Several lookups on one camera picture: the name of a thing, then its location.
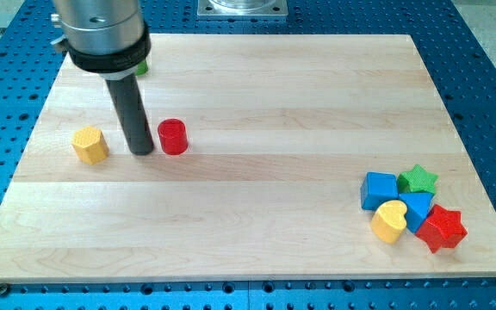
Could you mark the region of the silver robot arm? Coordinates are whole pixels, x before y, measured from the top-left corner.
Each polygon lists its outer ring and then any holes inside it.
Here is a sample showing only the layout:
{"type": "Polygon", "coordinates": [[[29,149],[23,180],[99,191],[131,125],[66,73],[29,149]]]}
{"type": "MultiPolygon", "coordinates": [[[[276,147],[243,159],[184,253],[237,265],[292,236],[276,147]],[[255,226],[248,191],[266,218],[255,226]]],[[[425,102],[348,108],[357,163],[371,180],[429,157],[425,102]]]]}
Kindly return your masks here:
{"type": "Polygon", "coordinates": [[[53,26],[63,34],[53,48],[75,66],[119,80],[136,72],[151,50],[138,0],[54,0],[53,26]]]}

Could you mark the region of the green block behind arm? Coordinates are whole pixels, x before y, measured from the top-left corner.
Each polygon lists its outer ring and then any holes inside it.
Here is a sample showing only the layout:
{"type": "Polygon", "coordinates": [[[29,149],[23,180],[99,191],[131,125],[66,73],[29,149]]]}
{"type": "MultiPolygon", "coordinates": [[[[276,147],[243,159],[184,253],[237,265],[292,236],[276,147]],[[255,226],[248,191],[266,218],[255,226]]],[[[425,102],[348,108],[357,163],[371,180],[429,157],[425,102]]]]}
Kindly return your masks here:
{"type": "Polygon", "coordinates": [[[147,72],[148,72],[148,62],[147,59],[144,59],[138,63],[135,75],[142,76],[145,75],[147,72]]]}

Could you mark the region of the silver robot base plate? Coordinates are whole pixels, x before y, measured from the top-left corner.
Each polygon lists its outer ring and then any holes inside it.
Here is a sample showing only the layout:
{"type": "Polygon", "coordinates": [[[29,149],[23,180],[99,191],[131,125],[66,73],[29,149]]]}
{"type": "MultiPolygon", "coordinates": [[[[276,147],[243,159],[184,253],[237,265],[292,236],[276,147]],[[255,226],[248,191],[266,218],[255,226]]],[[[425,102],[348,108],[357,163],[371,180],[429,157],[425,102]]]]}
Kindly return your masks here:
{"type": "Polygon", "coordinates": [[[199,17],[286,16],[287,0],[199,0],[199,17]]]}

